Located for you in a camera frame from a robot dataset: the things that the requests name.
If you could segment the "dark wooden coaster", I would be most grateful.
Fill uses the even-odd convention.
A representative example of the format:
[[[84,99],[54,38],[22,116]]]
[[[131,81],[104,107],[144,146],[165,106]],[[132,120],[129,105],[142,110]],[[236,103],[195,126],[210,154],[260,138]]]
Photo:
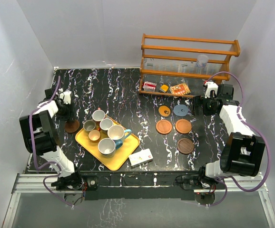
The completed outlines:
[[[80,127],[80,123],[78,120],[68,120],[65,122],[65,132],[67,133],[75,133]]]
[[[188,138],[181,138],[177,142],[177,149],[182,154],[190,154],[194,150],[194,143]]]

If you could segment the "yellow tray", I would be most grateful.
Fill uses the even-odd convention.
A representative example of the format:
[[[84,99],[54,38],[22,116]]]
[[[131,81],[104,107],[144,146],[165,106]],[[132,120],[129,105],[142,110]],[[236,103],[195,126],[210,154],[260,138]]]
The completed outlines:
[[[120,125],[115,120],[111,120],[114,122],[114,125]],[[96,130],[99,130],[101,133],[100,141],[104,138],[109,138],[108,133],[103,132],[101,128]],[[91,142],[88,139],[88,133],[84,131],[84,129],[80,130],[76,134],[75,139],[84,149],[86,149],[90,154],[92,154],[111,171],[117,171],[128,159],[129,155],[131,155],[133,151],[139,146],[139,138],[131,133],[131,135],[124,141],[123,145],[116,150],[115,155],[112,158],[105,158],[98,151],[98,143],[100,141],[96,143]]]

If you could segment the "orange silicone coaster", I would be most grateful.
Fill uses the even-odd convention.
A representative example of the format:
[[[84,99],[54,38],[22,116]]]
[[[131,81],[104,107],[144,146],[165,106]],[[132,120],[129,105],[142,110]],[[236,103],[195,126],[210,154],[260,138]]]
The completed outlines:
[[[167,118],[171,115],[171,109],[166,105],[161,105],[158,108],[158,113],[159,113],[160,116],[162,116],[164,118]]]

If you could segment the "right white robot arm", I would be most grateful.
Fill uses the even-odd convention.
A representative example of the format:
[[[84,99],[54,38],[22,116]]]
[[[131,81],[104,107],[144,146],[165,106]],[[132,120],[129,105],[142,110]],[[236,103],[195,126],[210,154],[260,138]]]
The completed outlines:
[[[245,125],[240,102],[233,99],[233,86],[206,81],[204,87],[205,94],[193,98],[194,114],[219,115],[225,124],[228,140],[219,160],[207,163],[199,169],[198,185],[207,189],[217,178],[256,176],[260,169],[265,142]]]

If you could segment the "white yellow box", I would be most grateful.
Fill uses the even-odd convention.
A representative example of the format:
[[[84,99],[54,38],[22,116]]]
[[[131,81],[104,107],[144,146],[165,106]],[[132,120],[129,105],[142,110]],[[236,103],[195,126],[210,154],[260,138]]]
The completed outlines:
[[[135,152],[131,155],[129,155],[129,161],[131,167],[139,166],[143,163],[150,162],[153,160],[153,155],[150,151],[150,149],[144,149],[139,152]]]

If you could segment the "blue silicone coaster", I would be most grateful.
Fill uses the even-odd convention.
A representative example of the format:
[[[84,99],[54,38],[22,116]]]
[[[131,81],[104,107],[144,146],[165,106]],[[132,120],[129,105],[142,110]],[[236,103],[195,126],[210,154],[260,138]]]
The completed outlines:
[[[188,114],[188,107],[184,104],[175,105],[173,108],[173,113],[176,116],[184,117]]]

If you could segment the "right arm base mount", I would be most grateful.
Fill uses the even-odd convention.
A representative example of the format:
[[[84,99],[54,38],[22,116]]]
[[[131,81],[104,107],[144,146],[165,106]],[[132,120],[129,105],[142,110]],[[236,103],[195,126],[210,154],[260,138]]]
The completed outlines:
[[[206,176],[205,165],[198,171],[189,171],[186,174],[176,176],[175,182],[183,190],[204,190],[204,192],[195,193],[195,201],[198,205],[209,208],[218,204],[215,191],[219,182]]]

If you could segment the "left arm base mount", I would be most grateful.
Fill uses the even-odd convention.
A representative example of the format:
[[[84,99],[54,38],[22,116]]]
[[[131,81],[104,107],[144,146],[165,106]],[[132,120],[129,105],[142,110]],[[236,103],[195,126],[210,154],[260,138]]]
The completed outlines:
[[[98,177],[96,175],[83,175],[77,167],[67,177],[57,176],[57,180],[51,183],[51,187],[58,191],[64,191],[59,198],[71,209],[85,200],[87,191],[98,189]]]

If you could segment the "light wooden coaster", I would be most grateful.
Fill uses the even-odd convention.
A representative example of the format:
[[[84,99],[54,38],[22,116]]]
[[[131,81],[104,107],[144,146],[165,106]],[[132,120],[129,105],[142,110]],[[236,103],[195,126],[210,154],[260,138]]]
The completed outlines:
[[[172,124],[168,120],[160,120],[156,123],[156,130],[160,134],[169,134],[172,130]]]
[[[179,133],[187,134],[192,130],[192,125],[186,119],[179,119],[175,124],[175,128]]]

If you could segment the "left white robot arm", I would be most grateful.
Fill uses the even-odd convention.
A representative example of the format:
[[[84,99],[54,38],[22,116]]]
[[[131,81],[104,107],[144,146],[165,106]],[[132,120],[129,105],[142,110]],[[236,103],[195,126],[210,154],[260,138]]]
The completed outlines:
[[[75,133],[80,123],[74,117],[73,93],[69,90],[45,90],[45,99],[36,110],[20,117],[20,127],[25,147],[33,157],[45,159],[59,174],[58,180],[52,183],[60,189],[79,190],[83,177],[76,165],[70,161],[61,149],[59,134],[53,119],[65,121],[65,132]]]

